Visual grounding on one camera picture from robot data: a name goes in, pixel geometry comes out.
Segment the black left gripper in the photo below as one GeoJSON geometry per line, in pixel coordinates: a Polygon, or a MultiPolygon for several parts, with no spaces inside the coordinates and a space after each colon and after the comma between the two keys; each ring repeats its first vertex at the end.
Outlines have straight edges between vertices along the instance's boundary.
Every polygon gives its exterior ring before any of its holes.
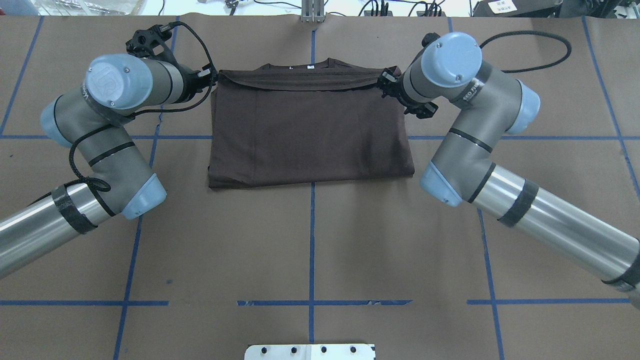
{"type": "Polygon", "coordinates": [[[181,98],[193,98],[196,93],[203,89],[212,89],[218,80],[218,72],[211,71],[210,67],[203,67],[201,70],[194,70],[188,67],[181,68],[183,90],[181,98]]]}

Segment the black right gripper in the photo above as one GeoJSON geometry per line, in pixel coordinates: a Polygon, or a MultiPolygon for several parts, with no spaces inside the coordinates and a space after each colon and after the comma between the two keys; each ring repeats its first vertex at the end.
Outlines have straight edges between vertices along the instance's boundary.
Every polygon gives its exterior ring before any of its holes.
{"type": "Polygon", "coordinates": [[[413,114],[418,119],[429,119],[439,109],[430,98],[414,89],[410,77],[405,74],[395,76],[391,70],[382,71],[377,78],[376,87],[382,91],[382,97],[390,96],[398,100],[405,107],[405,115],[413,114]]]}

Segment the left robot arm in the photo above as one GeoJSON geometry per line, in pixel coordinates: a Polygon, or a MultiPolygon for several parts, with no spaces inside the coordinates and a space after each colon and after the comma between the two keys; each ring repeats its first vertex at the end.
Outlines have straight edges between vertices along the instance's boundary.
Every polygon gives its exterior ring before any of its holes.
{"type": "Polygon", "coordinates": [[[55,187],[1,222],[1,276],[6,277],[108,219],[134,219],[157,207],[167,192],[125,125],[148,107],[191,100],[215,82],[212,64],[191,70],[170,56],[106,54],[94,59],[83,83],[41,113],[46,135],[79,152],[92,170],[55,187]]]}

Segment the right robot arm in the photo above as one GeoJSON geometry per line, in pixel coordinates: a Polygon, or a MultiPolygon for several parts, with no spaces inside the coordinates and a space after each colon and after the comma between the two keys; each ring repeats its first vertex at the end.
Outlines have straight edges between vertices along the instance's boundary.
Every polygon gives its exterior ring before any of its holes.
{"type": "Polygon", "coordinates": [[[428,33],[401,74],[377,78],[384,97],[407,114],[434,116],[445,98],[459,109],[420,179],[424,191],[450,207],[467,202],[545,244],[639,307],[639,239],[499,166],[490,156],[505,134],[523,132],[537,117],[539,95],[509,71],[483,59],[470,34],[428,33]]]}

